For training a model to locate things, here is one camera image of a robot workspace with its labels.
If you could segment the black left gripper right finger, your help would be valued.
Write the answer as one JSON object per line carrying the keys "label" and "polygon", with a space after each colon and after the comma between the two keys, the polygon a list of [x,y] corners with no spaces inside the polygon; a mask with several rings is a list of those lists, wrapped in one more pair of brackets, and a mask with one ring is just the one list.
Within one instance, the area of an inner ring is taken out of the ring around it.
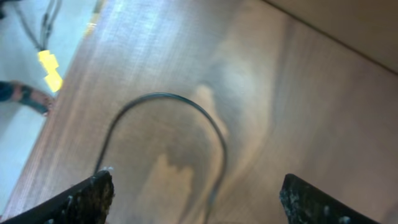
{"label": "black left gripper right finger", "polygon": [[294,174],[286,174],[279,193],[289,223],[377,224]]}

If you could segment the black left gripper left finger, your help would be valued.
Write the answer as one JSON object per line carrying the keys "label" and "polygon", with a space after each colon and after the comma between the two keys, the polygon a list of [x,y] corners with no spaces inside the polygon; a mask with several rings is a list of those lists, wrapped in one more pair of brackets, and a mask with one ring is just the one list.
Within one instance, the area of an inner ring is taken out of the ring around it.
{"label": "black left gripper left finger", "polygon": [[105,224],[113,198],[112,176],[102,170],[3,224]]}

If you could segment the yellow connector plug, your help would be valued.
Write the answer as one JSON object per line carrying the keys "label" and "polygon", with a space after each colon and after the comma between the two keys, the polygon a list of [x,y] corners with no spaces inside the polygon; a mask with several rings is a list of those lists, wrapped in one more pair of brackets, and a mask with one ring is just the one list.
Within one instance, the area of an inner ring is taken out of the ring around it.
{"label": "yellow connector plug", "polygon": [[61,89],[63,79],[57,71],[59,64],[56,56],[51,54],[49,50],[43,50],[37,53],[38,61],[46,72],[44,80],[52,92],[57,92]]}

